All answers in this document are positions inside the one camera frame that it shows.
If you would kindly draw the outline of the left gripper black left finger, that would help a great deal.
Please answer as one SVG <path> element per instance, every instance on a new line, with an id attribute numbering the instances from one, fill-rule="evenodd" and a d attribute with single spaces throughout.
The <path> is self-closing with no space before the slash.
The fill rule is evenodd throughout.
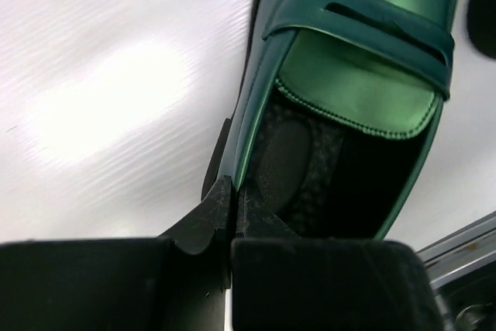
<path id="1" fill-rule="evenodd" d="M 1 246 L 3 330 L 221 330 L 228 177 L 155 238 Z"/>

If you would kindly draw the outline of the green metallic loafer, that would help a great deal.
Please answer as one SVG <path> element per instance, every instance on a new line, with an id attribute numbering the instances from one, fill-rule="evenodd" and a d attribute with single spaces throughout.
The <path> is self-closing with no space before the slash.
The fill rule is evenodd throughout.
<path id="1" fill-rule="evenodd" d="M 478 52 L 495 60 L 495 0 L 469 0 L 467 33 Z"/>
<path id="2" fill-rule="evenodd" d="M 384 238 L 450 97 L 457 0 L 253 0 L 232 116 L 203 192 L 299 236 Z"/>

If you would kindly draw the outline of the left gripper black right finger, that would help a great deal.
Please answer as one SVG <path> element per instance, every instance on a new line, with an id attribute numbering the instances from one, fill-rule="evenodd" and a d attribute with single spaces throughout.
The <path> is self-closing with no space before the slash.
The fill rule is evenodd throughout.
<path id="1" fill-rule="evenodd" d="M 439 330 L 424 265 L 403 243 L 295 235 L 241 191 L 231 246 L 235 330 Z"/>

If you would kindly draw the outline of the aluminium mounting rail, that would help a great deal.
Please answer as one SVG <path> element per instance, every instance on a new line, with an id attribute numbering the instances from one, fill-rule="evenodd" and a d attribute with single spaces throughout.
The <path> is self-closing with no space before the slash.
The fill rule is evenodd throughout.
<path id="1" fill-rule="evenodd" d="M 421 249 L 434 289 L 495 261 L 495 212 Z"/>

